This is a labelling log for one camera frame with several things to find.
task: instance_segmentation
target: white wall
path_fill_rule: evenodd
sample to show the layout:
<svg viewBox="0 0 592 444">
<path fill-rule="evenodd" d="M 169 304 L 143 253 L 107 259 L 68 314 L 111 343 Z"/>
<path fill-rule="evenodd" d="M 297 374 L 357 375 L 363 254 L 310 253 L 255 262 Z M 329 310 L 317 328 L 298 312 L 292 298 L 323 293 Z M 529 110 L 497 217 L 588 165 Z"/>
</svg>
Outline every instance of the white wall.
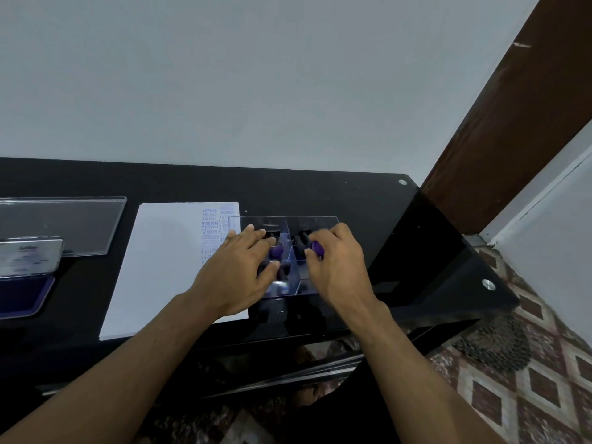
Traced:
<svg viewBox="0 0 592 444">
<path fill-rule="evenodd" d="M 538 0 L 0 0 L 0 156 L 427 176 Z"/>
<path fill-rule="evenodd" d="M 567 162 L 567 156 L 576 157 Z M 559 177 L 508 224 L 495 247 L 570 328 L 592 343 L 592 122 L 545 172 Z"/>
</svg>

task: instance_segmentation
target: brown wooden door frame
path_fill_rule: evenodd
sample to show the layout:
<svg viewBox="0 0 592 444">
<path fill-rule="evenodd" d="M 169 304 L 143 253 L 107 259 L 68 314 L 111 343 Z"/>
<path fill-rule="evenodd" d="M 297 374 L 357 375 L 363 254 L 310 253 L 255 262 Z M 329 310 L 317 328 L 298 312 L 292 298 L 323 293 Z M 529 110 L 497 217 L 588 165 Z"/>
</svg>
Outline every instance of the brown wooden door frame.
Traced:
<svg viewBox="0 0 592 444">
<path fill-rule="evenodd" d="M 540 0 L 422 188 L 481 232 L 592 118 L 592 0 Z"/>
</svg>

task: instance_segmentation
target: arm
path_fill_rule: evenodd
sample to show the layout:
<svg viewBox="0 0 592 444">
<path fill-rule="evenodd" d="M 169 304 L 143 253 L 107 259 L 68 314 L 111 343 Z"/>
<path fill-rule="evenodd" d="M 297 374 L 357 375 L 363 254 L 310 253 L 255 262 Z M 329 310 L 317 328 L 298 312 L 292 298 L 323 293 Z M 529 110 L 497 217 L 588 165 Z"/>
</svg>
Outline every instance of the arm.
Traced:
<svg viewBox="0 0 592 444">
<path fill-rule="evenodd" d="M 248 226 L 233 231 L 195 282 L 146 327 L 0 436 L 9 443 L 130 442 L 175 367 L 219 317 L 259 300 L 275 279 L 270 264 L 257 277 L 274 238 Z"/>
<path fill-rule="evenodd" d="M 310 278 L 359 338 L 403 444 L 501 444 L 503 440 L 431 367 L 374 296 L 364 254 L 349 228 L 310 236 L 325 249 L 307 250 Z"/>
</svg>

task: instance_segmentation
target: hand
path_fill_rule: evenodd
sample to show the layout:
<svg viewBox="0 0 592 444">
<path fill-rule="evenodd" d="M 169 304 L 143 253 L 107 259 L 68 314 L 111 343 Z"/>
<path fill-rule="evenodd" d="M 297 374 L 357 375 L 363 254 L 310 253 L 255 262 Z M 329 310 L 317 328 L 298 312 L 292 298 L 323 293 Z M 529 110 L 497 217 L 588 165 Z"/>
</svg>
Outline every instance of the hand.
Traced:
<svg viewBox="0 0 592 444">
<path fill-rule="evenodd" d="M 262 240 L 263 236 L 265 231 L 255 231 L 252 224 L 238 235 L 230 231 L 184 296 L 198 301 L 214 320 L 255 304 L 275 280 L 279 268 L 279 262 L 272 261 L 257 277 L 259 264 L 275 244 L 275 238 Z"/>
<path fill-rule="evenodd" d="M 312 249 L 305 250 L 311 282 L 348 325 L 363 310 L 382 304 L 372 291 L 362 247 L 346 224 L 316 231 L 310 239 L 325 249 L 323 260 Z"/>
</svg>

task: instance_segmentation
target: white paper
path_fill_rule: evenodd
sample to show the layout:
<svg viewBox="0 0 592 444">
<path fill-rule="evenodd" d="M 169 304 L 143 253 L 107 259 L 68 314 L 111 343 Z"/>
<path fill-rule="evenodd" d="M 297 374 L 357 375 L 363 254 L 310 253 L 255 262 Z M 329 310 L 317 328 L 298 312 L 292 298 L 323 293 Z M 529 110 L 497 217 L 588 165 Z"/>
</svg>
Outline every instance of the white paper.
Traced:
<svg viewBox="0 0 592 444">
<path fill-rule="evenodd" d="M 238 202 L 141 204 L 100 340 L 132 336 L 186 291 L 228 234 Z M 247 319 L 248 311 L 217 322 Z"/>
</svg>

